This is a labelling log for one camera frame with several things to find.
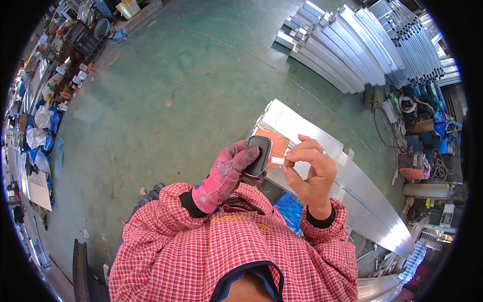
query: red plaid shirt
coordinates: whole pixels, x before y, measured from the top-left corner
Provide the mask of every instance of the red plaid shirt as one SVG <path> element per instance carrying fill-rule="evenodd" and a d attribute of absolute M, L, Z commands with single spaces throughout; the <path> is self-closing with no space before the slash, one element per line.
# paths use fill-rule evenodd
<path fill-rule="evenodd" d="M 123 230 L 109 277 L 112 301 L 209 301 L 218 280 L 243 264 L 271 261 L 269 266 L 284 301 L 355 301 L 355 247 L 347 242 L 347 213 L 331 199 L 336 216 L 327 229 L 307 221 L 305 208 L 297 237 L 267 198 L 240 184 L 232 194 L 262 210 L 227 212 L 222 208 L 192 218 L 179 196 L 187 183 L 165 187 L 159 200 L 133 215 Z"/>

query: black cuff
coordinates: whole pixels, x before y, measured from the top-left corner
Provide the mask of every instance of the black cuff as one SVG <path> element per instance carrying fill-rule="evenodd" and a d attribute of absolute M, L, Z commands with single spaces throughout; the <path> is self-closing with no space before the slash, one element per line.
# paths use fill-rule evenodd
<path fill-rule="evenodd" d="M 193 197 L 191 196 L 191 191 L 189 190 L 186 193 L 180 195 L 181 206 L 188 210 L 190 217 L 193 218 L 203 218 L 206 217 L 208 214 L 202 212 L 193 201 Z"/>
<path fill-rule="evenodd" d="M 332 212 L 330 213 L 330 216 L 324 220 L 317 220 L 312 216 L 312 214 L 310 214 L 309 206 L 307 206 L 307 221 L 310 222 L 311 225 L 313 225 L 318 229 L 327 229 L 332 225 L 332 222 L 334 222 L 334 219 L 335 219 L 334 207 L 333 206 L 330 206 L 330 207 L 332 208 Z"/>

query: green concrete floor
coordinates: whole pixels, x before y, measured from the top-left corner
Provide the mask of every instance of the green concrete floor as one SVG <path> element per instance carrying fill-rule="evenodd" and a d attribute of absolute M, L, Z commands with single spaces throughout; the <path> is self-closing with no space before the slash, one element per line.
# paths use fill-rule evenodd
<path fill-rule="evenodd" d="M 344 4 L 314 2 L 325 10 Z M 401 212 L 393 150 L 382 145 L 363 95 L 341 94 L 273 44 L 301 4 L 173 0 L 127 41 L 106 48 L 95 80 L 77 92 L 60 125 L 64 165 L 53 172 L 49 230 L 40 230 L 70 280 L 74 239 L 84 241 L 79 229 L 90 234 L 89 264 L 100 277 L 141 187 L 201 182 L 217 153 L 244 139 L 274 98 L 352 148 L 356 164 Z M 383 133 L 390 142 L 389 130 Z M 58 157 L 55 145 L 52 162 Z"/>

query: pink work glove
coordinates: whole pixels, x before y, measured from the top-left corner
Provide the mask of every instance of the pink work glove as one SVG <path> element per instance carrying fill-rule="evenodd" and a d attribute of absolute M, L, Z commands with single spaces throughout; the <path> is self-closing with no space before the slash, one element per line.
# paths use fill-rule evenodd
<path fill-rule="evenodd" d="M 246 147 L 248 141 L 235 143 L 221 150 L 210 175 L 201 185 L 193 187 L 191 196 L 195 205 L 204 213 L 213 213 L 238 188 L 242 178 L 250 179 L 255 185 L 262 184 L 263 178 L 247 176 L 243 170 L 258 157 L 257 145 Z"/>

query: wooden stool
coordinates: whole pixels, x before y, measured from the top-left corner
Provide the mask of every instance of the wooden stool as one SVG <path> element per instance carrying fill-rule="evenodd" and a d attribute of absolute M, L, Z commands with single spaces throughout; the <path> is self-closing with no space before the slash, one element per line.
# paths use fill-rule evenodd
<path fill-rule="evenodd" d="M 372 108 L 371 112 L 374 113 L 376 110 L 376 103 L 378 102 L 381 106 L 383 105 L 384 101 L 384 94 L 380 92 L 379 90 L 376 89 L 376 87 L 372 88 L 372 91 L 369 91 L 366 89 L 364 91 L 364 106 L 366 106 L 367 103 L 372 103 Z"/>

